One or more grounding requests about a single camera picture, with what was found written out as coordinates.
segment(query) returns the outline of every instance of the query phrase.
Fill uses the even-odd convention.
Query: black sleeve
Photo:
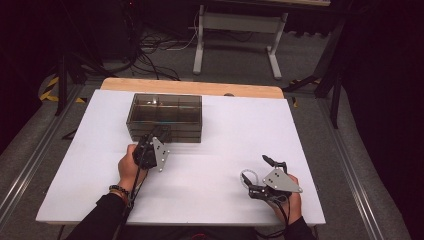
[[[316,240],[312,235],[311,229],[306,225],[303,217],[296,220],[296,222],[287,226],[284,233],[285,240]]]
[[[113,193],[103,195],[66,240],[112,239],[122,221],[124,209],[125,204],[119,196]]]

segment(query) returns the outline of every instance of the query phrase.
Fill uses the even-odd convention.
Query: person's hand
[[[130,144],[127,147],[127,153],[118,163],[118,170],[120,181],[118,183],[119,186],[124,188],[125,190],[131,192],[133,189],[135,177],[137,175],[138,166],[134,163],[133,152],[137,145]],[[137,186],[143,182],[144,178],[147,175],[147,170],[140,170],[140,175],[138,177]]]
[[[299,181],[297,180],[297,178],[293,175],[288,174],[289,177],[293,180],[293,182],[295,182],[297,185],[299,185]],[[289,217],[289,221],[288,221],[288,225],[294,223],[295,221],[297,221],[299,218],[302,217],[302,201],[300,199],[300,194],[299,193],[292,193],[291,196],[289,197],[289,201],[286,201],[282,204],[282,207],[284,209],[284,212],[286,213],[286,215]],[[270,206],[272,207],[272,209],[275,212],[275,215],[278,217],[278,219],[280,219],[280,221],[282,223],[285,223],[285,219],[284,219],[284,215],[283,213],[280,211],[280,209],[275,206],[274,204],[270,204]]]

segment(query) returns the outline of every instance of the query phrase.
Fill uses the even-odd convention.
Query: gray floor
[[[265,55],[266,43],[272,35],[254,34],[245,43],[234,41],[223,35],[209,35],[205,40],[205,53],[202,73],[191,73],[195,45],[180,51],[158,50],[150,57],[156,65],[172,68],[185,81],[240,83],[285,87],[293,79],[309,76],[317,63],[327,39],[320,36],[296,38],[293,34],[283,34],[277,59],[283,74],[282,81],[272,77],[270,65]],[[119,63],[107,64],[108,67]],[[140,75],[128,69],[118,76],[154,79],[153,74]],[[101,78],[90,77],[79,97],[88,97],[99,88]],[[339,130],[328,124],[328,103],[330,99],[315,99],[310,94],[313,86],[307,86],[297,93],[287,93],[286,98],[295,96],[298,107],[290,105],[293,118],[305,151],[312,176],[317,185],[327,224],[317,226],[320,239],[381,239],[370,237],[364,223],[358,202],[355,200],[346,171],[343,167],[336,136],[340,136],[344,149],[367,193],[372,212],[384,239],[410,239],[403,224],[402,216],[390,195],[382,185],[378,174],[363,146],[355,128],[346,93],[342,92],[339,111]],[[11,216],[7,218],[0,232],[0,239],[56,239],[60,226],[35,221],[38,208],[45,192],[63,159],[70,140],[61,137],[78,127],[87,104],[72,104],[60,128],[54,134],[43,161],[26,187],[24,194]],[[42,108],[22,129],[19,135],[0,156],[0,194],[5,198],[14,179],[37,148],[38,142],[54,119],[56,102],[44,101]],[[64,236],[72,229],[66,227]],[[263,233],[271,233],[278,228],[258,228]]]

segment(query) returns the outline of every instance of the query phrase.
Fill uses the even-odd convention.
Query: white table
[[[38,212],[37,221],[80,222],[108,186],[132,143],[125,125],[134,92],[97,90]],[[268,226],[281,224],[263,201],[250,199],[244,169],[260,178],[272,168],[265,154],[286,161],[304,192],[309,225],[325,219],[285,99],[203,96],[202,143],[168,144],[163,172],[142,186],[128,224]]]

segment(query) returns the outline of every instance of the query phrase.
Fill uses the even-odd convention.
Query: table leg
[[[267,47],[267,53],[269,62],[271,63],[272,72],[274,74],[274,78],[277,80],[281,79],[280,67],[278,66],[277,58],[275,57],[275,52],[277,51],[278,45],[280,43],[281,35],[283,34],[284,26],[287,22],[287,13],[283,13],[281,16],[281,20],[278,23],[277,31],[275,33],[274,45]]]
[[[200,5],[199,9],[199,32],[197,33],[197,49],[196,56],[194,58],[193,73],[198,75],[202,70],[202,58],[203,58],[203,18],[205,13],[205,6]]]

